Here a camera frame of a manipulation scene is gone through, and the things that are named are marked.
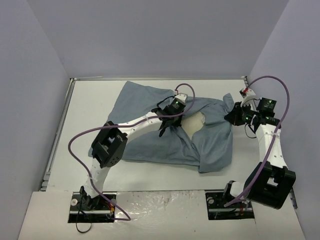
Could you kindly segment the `white pillow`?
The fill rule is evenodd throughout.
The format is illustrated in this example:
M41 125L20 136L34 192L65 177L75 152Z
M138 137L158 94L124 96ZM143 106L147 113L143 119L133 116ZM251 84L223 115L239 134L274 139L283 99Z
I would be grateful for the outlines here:
M181 121L181 127L191 140L193 135L203 128L205 120L205 115L202 112L198 111L193 115L184 118Z

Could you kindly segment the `striped pillowcase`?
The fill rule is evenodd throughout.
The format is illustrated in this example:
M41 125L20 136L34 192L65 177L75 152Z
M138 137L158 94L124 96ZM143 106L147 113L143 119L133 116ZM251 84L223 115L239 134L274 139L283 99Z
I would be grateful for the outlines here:
M146 114L162 100L168 105L174 92L169 89L140 85L131 81L124 84L108 120L123 124ZM224 117L234 107L231 94L223 99L188 97L186 106L190 110L183 115L186 119L198 112L204 123L201 129L187 135L179 127L168 127L162 136L158 131L144 134L128 142L122 159L160 164L196 166L200 173L217 172L232 162L233 133L231 124Z

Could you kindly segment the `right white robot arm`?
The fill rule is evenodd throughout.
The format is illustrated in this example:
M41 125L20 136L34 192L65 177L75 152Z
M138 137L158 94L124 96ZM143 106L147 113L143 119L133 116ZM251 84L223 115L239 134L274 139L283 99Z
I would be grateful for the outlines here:
M282 153L281 120L275 118L276 101L260 98L252 109L255 97L245 97L236 102L224 118L234 126L248 126L255 134L259 147L259 163L244 183L230 181L222 193L225 207L240 202L256 202L280 209L289 195L296 173L289 170Z

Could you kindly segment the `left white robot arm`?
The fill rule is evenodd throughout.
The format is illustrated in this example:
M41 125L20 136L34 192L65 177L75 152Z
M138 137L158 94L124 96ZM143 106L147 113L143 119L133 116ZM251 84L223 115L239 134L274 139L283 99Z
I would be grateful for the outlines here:
M86 210L100 205L98 192L103 191L108 172L121 160L126 145L142 135L159 131L161 137L167 128L179 127L186 100L187 95L180 93L163 109L156 107L139 118L122 123L120 128L100 130L90 148L93 157L90 175L79 191Z

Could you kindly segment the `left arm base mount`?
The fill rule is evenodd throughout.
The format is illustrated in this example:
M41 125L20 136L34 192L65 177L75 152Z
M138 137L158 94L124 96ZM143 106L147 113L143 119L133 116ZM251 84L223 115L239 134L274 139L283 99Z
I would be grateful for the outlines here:
M101 196L87 203L79 192L71 197L68 223L113 223L115 206Z

